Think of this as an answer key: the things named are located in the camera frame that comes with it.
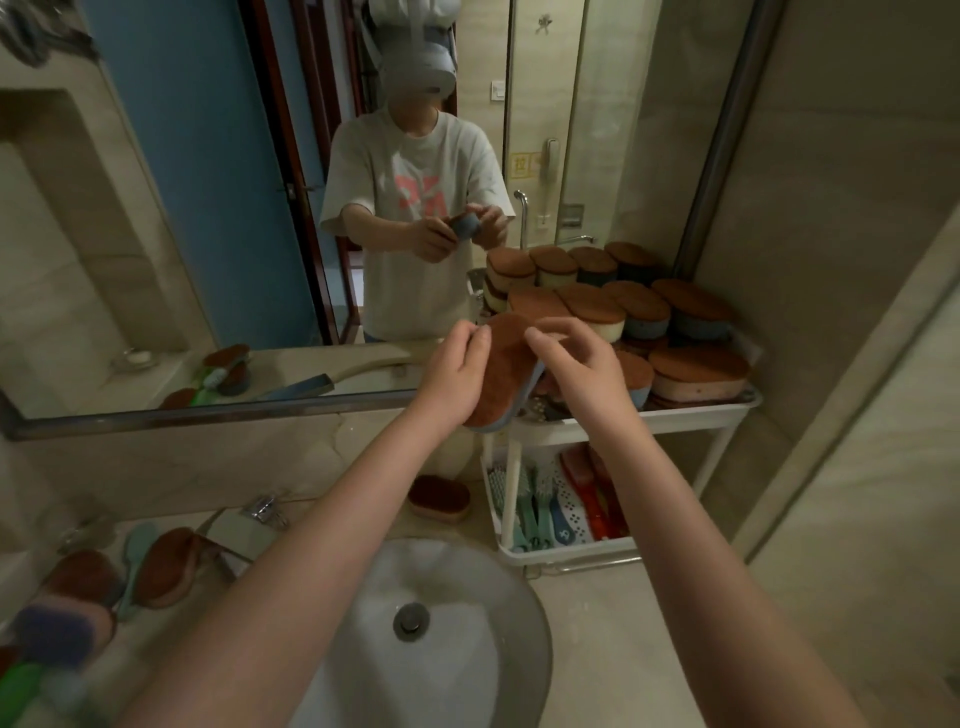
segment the pink graphic print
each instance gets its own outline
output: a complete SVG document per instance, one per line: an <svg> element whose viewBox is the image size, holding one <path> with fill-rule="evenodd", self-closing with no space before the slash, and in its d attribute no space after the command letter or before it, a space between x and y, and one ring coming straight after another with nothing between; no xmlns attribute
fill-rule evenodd
<svg viewBox="0 0 960 728"><path fill-rule="evenodd" d="M422 202L423 217L446 217L446 199L439 188L439 177L424 177L422 187L417 180L405 175L396 175L394 183L400 193L401 209Z"/></svg>

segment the yellow sticker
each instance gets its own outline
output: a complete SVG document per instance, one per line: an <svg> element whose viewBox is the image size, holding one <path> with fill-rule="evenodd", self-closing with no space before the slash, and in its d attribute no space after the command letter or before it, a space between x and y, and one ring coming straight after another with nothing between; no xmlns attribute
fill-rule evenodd
<svg viewBox="0 0 960 728"><path fill-rule="evenodd" d="M513 180L526 180L533 177L533 153L513 152L510 154L510 177Z"/></svg>

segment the white t-shirt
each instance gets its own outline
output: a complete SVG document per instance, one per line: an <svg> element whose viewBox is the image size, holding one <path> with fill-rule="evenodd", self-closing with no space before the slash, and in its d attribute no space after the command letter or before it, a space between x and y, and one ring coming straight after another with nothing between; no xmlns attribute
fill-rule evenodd
<svg viewBox="0 0 960 728"><path fill-rule="evenodd" d="M486 135L448 113L427 136L402 132L386 109L351 119L337 129L321 226L347 235L341 212L362 205L377 217L413 222L456 215L467 202L514 209L496 154ZM446 336L469 315L469 241L440 263L412 253L364 255L364 332L385 341Z"/></svg>

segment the door handle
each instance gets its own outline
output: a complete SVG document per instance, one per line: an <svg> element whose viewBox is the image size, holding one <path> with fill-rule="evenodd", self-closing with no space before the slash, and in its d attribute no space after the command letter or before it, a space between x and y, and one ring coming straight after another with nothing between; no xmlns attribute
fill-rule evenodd
<svg viewBox="0 0 960 728"><path fill-rule="evenodd" d="M544 182L557 179L557 167L560 165L560 140L551 136L543 142L543 154L540 159L540 177Z"/></svg>

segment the sink drain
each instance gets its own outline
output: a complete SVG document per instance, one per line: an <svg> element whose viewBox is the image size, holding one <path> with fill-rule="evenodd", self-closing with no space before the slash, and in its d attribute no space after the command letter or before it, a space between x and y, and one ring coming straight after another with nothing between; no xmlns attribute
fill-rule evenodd
<svg viewBox="0 0 960 728"><path fill-rule="evenodd" d="M418 601L404 604L394 617L394 634L401 642L414 643L426 634L430 613Z"/></svg>

